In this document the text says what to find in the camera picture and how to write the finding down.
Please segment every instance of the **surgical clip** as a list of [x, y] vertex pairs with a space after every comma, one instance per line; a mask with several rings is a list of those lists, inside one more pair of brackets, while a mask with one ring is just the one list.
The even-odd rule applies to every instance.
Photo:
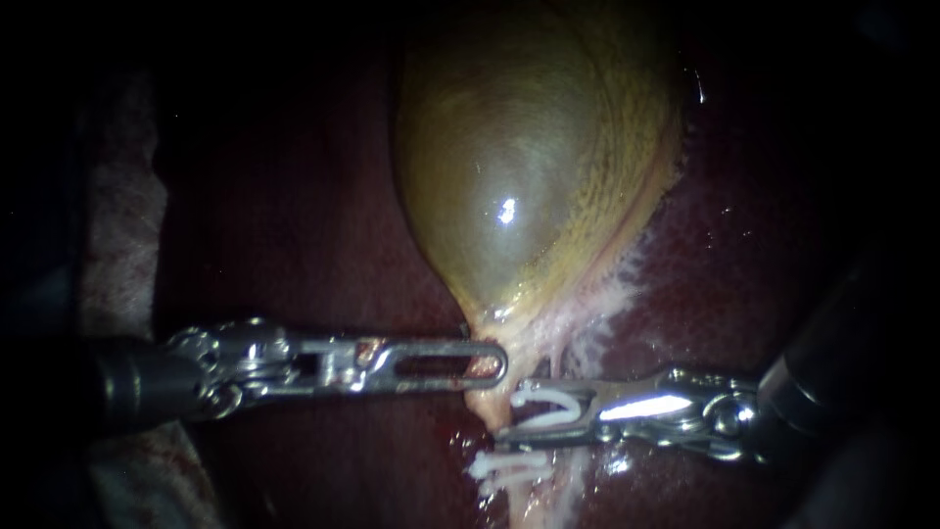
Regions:
[[681, 367], [633, 382], [524, 379], [514, 399], [562, 409], [503, 428], [495, 447], [528, 452], [637, 437], [735, 460], [746, 454], [741, 439], [756, 413], [756, 391], [750, 381]]

